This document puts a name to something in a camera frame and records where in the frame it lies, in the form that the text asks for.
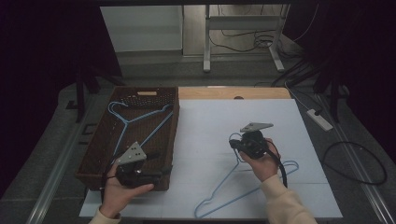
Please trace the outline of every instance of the white table surface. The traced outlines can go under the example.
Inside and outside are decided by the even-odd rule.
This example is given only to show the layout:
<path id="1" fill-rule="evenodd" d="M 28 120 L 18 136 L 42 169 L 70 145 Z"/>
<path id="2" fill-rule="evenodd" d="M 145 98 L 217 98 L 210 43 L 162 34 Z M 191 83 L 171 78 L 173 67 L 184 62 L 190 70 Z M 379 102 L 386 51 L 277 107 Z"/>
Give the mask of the white table surface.
<path id="1" fill-rule="evenodd" d="M 318 161 L 304 122 L 291 99 L 276 100 L 180 100 L 173 170 L 168 191 L 149 192 L 134 198 L 123 217 L 193 219 L 194 209 L 209 197 L 236 165 L 228 143 L 232 133 L 250 122 L 273 123 L 262 130 L 273 139 L 281 160 L 297 161 L 300 169 L 288 176 L 295 190 L 316 218 L 342 217 L 327 178 Z M 215 199 L 198 212 L 202 215 L 260 185 L 248 164 L 241 163 L 226 180 Z M 81 217 L 92 217 L 100 205 L 99 191 L 89 191 Z M 204 218 L 266 218 L 265 197 L 260 190 Z"/>

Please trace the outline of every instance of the beige sleeve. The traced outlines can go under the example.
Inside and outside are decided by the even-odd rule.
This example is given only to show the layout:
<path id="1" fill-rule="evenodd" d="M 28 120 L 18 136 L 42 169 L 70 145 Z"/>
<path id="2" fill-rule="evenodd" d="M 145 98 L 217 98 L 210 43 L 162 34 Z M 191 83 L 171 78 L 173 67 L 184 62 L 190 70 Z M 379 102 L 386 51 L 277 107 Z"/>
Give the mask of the beige sleeve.
<path id="1" fill-rule="evenodd" d="M 92 218 L 90 224 L 118 224 L 121 221 L 121 218 L 113 219 L 105 217 L 100 211 L 99 208 L 96 210 L 95 216 Z"/>
<path id="2" fill-rule="evenodd" d="M 317 223 L 297 193 L 285 188 L 278 175 L 262 182 L 261 189 L 267 199 L 267 216 L 271 224 Z"/>

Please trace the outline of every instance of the wicker tray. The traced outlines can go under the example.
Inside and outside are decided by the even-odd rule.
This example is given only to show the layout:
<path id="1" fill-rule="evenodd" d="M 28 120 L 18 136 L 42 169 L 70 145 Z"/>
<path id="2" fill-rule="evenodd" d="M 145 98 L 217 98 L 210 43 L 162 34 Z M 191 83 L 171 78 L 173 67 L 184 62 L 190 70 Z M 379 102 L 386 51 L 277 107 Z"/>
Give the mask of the wicker tray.
<path id="1" fill-rule="evenodd" d="M 119 144 L 119 153 L 125 151 L 134 142 L 141 144 L 171 112 L 173 112 L 172 117 L 142 146 L 147 154 L 160 152 L 160 157 L 146 161 L 142 170 L 159 171 L 172 166 L 180 109 L 177 88 L 116 87 L 110 96 L 109 103 L 111 102 L 128 105 L 113 107 L 114 111 L 127 120 L 161 110 L 166 105 L 170 106 L 161 113 L 129 123 L 123 134 L 124 122 L 108 110 L 104 112 L 76 171 L 76 178 L 90 190 L 101 188 L 102 173 L 111 160 L 117 144 Z M 169 179 L 170 174 L 164 175 L 154 190 L 169 189 Z"/>

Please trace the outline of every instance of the metal frame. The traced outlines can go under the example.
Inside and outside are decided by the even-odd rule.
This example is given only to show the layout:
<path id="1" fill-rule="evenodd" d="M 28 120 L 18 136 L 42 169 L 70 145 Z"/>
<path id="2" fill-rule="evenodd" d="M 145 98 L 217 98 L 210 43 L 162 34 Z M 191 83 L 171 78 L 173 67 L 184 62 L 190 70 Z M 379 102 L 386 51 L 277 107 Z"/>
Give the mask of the metal frame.
<path id="1" fill-rule="evenodd" d="M 210 37 L 211 30 L 275 30 L 274 40 L 269 47 L 278 72 L 285 67 L 277 53 L 277 43 L 282 34 L 283 26 L 288 15 L 290 5 L 282 7 L 280 16 L 210 16 L 210 5 L 205 5 L 205 51 L 204 72 L 210 72 Z"/>

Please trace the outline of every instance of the table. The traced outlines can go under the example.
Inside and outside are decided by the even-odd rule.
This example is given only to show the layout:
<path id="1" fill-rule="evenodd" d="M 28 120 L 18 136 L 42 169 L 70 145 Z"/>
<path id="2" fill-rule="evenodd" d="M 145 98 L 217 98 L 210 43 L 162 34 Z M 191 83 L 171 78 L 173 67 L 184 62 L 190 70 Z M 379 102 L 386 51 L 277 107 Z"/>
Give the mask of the table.
<path id="1" fill-rule="evenodd" d="M 286 89 L 179 88 L 179 92 L 180 114 L 170 189 L 135 198 L 121 212 L 123 217 L 197 220 L 193 215 L 195 206 L 210 195 L 235 165 L 235 156 L 228 144 L 230 134 L 250 121 L 274 123 L 274 127 L 263 131 L 264 136 L 273 138 L 282 160 L 299 163 L 300 169 L 288 176 L 289 186 L 300 195 L 314 217 L 342 216 L 297 104 Z M 240 164 L 225 182 L 227 187 L 220 189 L 214 201 L 199 213 L 257 188 L 260 182 L 246 169 L 248 165 Z M 89 191 L 80 216 L 92 217 L 100 202 L 100 193 Z M 266 219 L 264 206 L 265 198 L 256 190 L 204 218 Z"/>

